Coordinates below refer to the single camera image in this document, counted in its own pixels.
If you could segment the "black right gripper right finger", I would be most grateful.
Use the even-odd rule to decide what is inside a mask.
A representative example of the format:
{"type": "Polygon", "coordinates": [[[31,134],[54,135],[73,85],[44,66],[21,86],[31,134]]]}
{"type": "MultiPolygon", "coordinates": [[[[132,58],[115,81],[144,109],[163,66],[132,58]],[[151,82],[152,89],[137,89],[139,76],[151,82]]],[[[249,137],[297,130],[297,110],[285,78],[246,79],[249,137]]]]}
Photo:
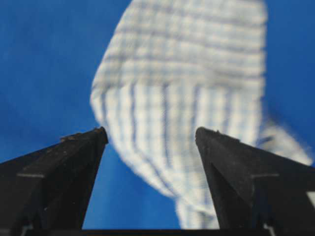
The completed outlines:
{"type": "Polygon", "coordinates": [[[219,222],[210,235],[314,235],[313,167],[203,127],[195,141],[219,222]]]}

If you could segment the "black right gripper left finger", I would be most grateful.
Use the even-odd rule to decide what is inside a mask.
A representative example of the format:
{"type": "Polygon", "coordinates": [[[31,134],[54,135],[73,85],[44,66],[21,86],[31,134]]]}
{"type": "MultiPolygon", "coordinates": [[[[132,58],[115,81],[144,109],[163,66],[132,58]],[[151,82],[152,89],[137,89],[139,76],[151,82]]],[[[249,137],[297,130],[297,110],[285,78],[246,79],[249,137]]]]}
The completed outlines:
{"type": "Polygon", "coordinates": [[[82,226],[107,142],[100,127],[1,163],[1,235],[86,236],[82,226]]]}

